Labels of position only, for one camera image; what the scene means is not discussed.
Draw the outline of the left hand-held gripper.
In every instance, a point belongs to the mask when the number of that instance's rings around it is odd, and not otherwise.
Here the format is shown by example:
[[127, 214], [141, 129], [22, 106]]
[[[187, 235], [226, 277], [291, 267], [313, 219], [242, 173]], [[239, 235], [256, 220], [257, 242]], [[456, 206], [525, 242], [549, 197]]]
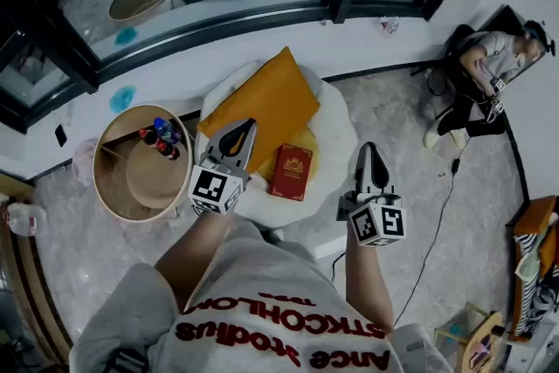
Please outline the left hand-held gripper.
[[188, 189], [198, 215], [203, 211], [226, 215], [233, 210], [250, 179], [245, 169], [257, 128], [253, 118], [241, 119], [228, 123], [210, 138], [205, 150], [209, 157], [193, 167]]

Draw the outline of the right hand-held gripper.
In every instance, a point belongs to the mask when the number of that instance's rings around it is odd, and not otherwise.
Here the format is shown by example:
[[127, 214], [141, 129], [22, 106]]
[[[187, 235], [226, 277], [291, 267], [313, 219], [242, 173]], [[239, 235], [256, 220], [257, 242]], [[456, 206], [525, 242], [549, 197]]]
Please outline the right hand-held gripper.
[[387, 187], [390, 173], [373, 142], [364, 143], [355, 166], [355, 190], [340, 197], [336, 220], [346, 221], [358, 245], [386, 246], [407, 237], [407, 212]]

